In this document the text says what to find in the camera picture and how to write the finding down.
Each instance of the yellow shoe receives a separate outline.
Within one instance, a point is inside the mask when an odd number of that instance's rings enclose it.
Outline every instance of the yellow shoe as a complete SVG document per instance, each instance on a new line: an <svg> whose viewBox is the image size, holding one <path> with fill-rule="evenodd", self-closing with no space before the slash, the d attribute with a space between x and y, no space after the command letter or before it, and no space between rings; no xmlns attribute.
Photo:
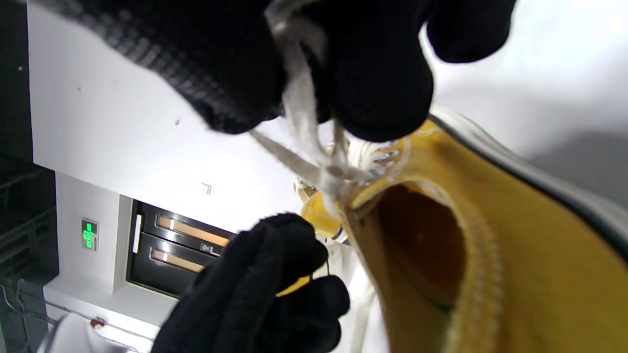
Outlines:
<svg viewBox="0 0 628 353"><path fill-rule="evenodd" d="M317 186L376 287L391 352L628 348L625 211L439 109L395 143L352 142L349 157L376 177Z"/></svg>

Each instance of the green exit sign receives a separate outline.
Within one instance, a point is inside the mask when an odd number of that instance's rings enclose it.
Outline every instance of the green exit sign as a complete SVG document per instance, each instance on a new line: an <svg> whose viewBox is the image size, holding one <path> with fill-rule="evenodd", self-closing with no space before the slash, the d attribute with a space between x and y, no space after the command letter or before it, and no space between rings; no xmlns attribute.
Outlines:
<svg viewBox="0 0 628 353"><path fill-rule="evenodd" d="M89 219L81 219L81 243L86 249L96 251L98 244L98 223Z"/></svg>

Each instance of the white shoelace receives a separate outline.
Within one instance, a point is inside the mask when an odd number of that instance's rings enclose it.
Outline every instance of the white shoelace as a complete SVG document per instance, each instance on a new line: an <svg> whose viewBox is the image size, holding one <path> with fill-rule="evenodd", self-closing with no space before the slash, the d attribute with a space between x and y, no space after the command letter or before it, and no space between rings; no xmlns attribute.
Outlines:
<svg viewBox="0 0 628 353"><path fill-rule="evenodd" d="M304 160L288 148L256 130L251 136L261 146L324 195L328 211L335 214L332 202L349 182L368 182L380 175L372 170L373 161L382 158L375 150L382 144L351 139L347 151L344 128L333 118L332 154L325 151L318 138L317 102L310 67L302 45L306 45L322 64L327 56L327 37L321 28L296 14L303 6L316 0L275 0L264 12L275 44L283 56L288 82L282 95L286 118L294 140L315 164Z"/></svg>

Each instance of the gloved hand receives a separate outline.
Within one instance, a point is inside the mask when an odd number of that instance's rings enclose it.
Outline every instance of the gloved hand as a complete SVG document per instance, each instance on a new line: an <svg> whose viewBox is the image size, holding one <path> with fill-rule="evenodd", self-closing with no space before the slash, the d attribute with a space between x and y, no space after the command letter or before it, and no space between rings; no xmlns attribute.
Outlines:
<svg viewBox="0 0 628 353"><path fill-rule="evenodd" d="M155 338L152 353L331 351L349 293L336 276L277 297L327 260L314 228L281 214L241 232L198 275Z"/></svg>
<svg viewBox="0 0 628 353"><path fill-rule="evenodd" d="M270 0L37 1L159 73L216 131L243 133L281 112L283 64L263 15ZM428 24L442 60L480 60L506 41L515 1L309 4L303 13L322 25L329 41L327 64L312 65L319 121L332 109L345 129L369 141L413 132L426 119L433 93L420 28Z"/></svg>

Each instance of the eyelet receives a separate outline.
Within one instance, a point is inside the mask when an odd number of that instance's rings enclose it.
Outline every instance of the eyelet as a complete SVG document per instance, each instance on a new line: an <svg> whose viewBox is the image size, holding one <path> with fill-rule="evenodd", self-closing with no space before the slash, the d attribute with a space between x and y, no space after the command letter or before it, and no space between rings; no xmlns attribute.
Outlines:
<svg viewBox="0 0 628 353"><path fill-rule="evenodd" d="M399 156L400 152L398 149L392 150L388 153L386 153L386 158L392 158L392 157L397 157Z"/></svg>

